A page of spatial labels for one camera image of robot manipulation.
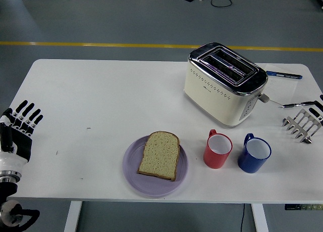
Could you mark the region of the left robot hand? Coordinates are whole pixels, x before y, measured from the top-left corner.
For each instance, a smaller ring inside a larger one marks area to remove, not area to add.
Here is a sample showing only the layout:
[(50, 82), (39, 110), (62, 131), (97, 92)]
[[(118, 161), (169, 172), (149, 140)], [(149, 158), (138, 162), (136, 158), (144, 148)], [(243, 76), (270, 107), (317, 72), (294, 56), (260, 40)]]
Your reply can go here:
[(31, 136), (43, 119), (40, 109), (24, 100), (15, 109), (6, 109), (1, 116), (1, 173), (19, 174), (31, 157)]

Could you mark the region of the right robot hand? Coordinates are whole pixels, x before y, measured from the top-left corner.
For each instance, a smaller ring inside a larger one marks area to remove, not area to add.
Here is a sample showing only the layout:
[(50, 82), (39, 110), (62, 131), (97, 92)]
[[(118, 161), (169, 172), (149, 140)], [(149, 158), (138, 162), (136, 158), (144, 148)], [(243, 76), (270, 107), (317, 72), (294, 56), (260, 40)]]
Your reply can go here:
[(314, 107), (309, 108), (309, 112), (322, 123), (322, 95), (320, 95), (320, 101), (313, 101)]

